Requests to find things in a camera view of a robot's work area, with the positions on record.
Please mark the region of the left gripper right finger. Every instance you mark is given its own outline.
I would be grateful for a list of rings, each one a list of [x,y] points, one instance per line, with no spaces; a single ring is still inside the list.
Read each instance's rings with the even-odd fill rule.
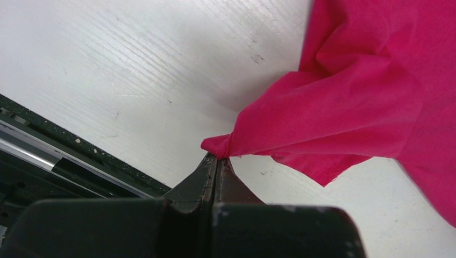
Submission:
[[[218,162],[212,210],[212,257],[365,257],[359,231],[342,209],[265,204]]]

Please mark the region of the magenta t-shirt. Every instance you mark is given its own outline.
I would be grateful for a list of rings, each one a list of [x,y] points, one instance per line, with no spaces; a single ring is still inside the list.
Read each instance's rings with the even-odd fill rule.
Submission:
[[[201,147],[270,156],[320,185],[391,158],[455,225],[455,1],[314,1],[298,71]]]

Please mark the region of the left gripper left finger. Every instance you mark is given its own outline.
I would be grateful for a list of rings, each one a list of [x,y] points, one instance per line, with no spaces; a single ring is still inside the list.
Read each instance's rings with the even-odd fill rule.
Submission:
[[[217,159],[159,198],[48,199],[8,229],[1,257],[207,257]]]

